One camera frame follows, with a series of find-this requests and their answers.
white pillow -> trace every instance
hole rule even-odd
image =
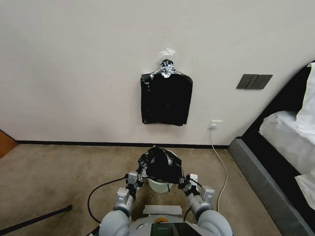
[[[307,67],[311,67],[311,72],[306,83],[303,106],[296,115],[296,121],[300,132],[315,134],[315,62]]]

white bedsheet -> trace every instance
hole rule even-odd
[[[315,134],[298,126],[296,113],[279,111],[264,119],[259,133],[301,174],[295,179],[315,210]]]

black baseboard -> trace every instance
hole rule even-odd
[[[211,145],[195,144],[153,144],[153,143],[104,143],[104,142],[62,142],[62,141],[29,141],[17,140],[18,144],[45,144],[45,145],[81,145],[81,146],[119,146],[119,147],[152,147],[157,145],[162,148],[198,148],[212,149]],[[227,149],[228,145],[214,145],[215,149]]]

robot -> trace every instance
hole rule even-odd
[[[143,186],[144,178],[151,178],[145,171],[131,171],[126,177],[125,188],[116,193],[113,211],[105,215],[94,235],[99,236],[232,236],[228,221],[211,206],[215,191],[209,186],[201,186],[198,176],[188,174],[179,180],[178,188],[187,197],[197,224],[171,215],[151,215],[131,222],[131,213],[137,190]]]

floor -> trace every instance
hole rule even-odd
[[[97,223],[89,216],[87,198],[96,186],[124,176],[138,167],[137,160],[147,147],[96,147],[19,145],[0,159],[0,228],[29,220],[73,205],[59,214],[11,235],[87,235]],[[169,148],[182,159],[184,173],[198,174],[201,184],[216,190],[216,199],[225,172],[211,149]],[[235,236],[280,236],[268,212],[256,196],[227,150],[218,150],[229,178],[220,200],[220,211]],[[98,219],[115,205],[115,193],[124,182],[98,189],[91,198],[91,210]],[[142,216],[144,205],[180,205],[188,209],[183,192],[158,194],[148,184],[137,194],[133,220]],[[187,220],[194,222],[193,215]]]

